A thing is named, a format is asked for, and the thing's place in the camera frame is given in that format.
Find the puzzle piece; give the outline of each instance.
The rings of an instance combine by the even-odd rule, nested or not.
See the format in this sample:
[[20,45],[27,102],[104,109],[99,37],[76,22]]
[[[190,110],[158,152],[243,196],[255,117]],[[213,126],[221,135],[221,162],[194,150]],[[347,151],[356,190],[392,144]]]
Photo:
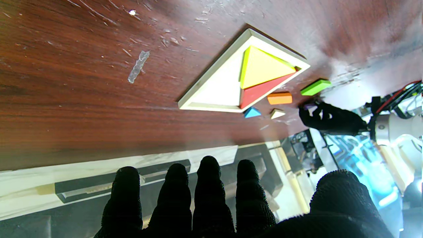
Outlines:
[[290,63],[250,46],[244,53],[240,79],[241,88],[246,89],[295,71]]
[[244,89],[241,95],[241,105],[240,108],[243,109],[247,107],[252,102],[259,99],[261,96],[265,95],[267,92],[272,90],[274,87],[278,86],[283,81],[289,79],[291,76],[293,76],[295,73],[285,75],[283,77],[279,77],[274,80],[270,80],[264,83],[260,83],[256,86],[249,87],[247,89]]
[[250,118],[250,117],[255,117],[255,116],[260,116],[260,115],[261,115],[261,113],[257,109],[255,109],[253,107],[250,107],[249,109],[247,109],[244,112],[244,117],[245,118]]
[[292,103],[292,94],[285,92],[285,93],[273,93],[267,95],[267,100],[271,105],[276,104],[288,104]]
[[277,117],[283,116],[285,115],[285,112],[283,110],[279,110],[279,109],[273,109],[270,119],[275,119]]
[[324,79],[319,79],[316,82],[310,84],[309,86],[305,87],[301,90],[301,95],[303,96],[313,96],[316,93],[322,91],[323,89],[329,87],[331,82]]

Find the white robot part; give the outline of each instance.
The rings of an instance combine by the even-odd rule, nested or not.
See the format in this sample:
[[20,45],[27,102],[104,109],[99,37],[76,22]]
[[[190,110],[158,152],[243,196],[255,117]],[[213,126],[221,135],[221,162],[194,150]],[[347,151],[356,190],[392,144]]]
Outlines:
[[376,143],[395,146],[409,138],[422,146],[423,123],[421,107],[416,108],[414,113],[415,116],[410,119],[401,119],[394,113],[379,115],[375,125]]

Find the red cable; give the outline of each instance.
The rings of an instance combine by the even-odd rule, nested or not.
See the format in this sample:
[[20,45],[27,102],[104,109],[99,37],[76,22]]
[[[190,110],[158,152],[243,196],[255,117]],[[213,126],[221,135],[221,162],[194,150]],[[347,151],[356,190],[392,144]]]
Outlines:
[[410,85],[410,84],[414,84],[414,83],[421,83],[421,81],[414,81],[414,82],[411,82],[411,83],[409,83],[409,84],[407,84],[407,85],[405,85],[401,90],[398,90],[398,92],[396,92],[392,97],[390,97],[388,100],[386,100],[386,102],[384,102],[383,104],[382,104],[382,106],[380,106],[380,108],[379,109],[377,109],[377,111],[376,111],[376,114],[378,114],[378,113],[380,113],[381,111],[382,111],[382,109],[389,103],[389,102],[391,102],[392,101],[392,99],[394,99],[394,98],[396,98],[396,96],[398,96],[408,85]]

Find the tape residue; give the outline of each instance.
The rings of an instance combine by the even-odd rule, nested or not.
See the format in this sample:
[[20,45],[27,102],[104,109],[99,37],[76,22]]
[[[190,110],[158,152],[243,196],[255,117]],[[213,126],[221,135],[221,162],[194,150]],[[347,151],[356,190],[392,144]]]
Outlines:
[[150,51],[141,51],[140,56],[138,57],[137,62],[135,63],[134,67],[132,68],[131,73],[128,76],[128,81],[130,83],[134,83],[135,79],[137,78],[140,71],[143,69],[144,63],[150,56]]

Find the blue triangle piece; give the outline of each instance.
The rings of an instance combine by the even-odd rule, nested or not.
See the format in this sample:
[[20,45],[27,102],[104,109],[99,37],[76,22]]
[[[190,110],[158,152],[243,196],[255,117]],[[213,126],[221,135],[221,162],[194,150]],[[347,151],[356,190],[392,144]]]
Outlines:
[[260,116],[260,115],[261,115],[261,113],[257,109],[255,109],[253,107],[250,107],[249,109],[247,109],[244,112],[244,117],[245,118],[250,118],[250,117],[255,117],[255,116]]

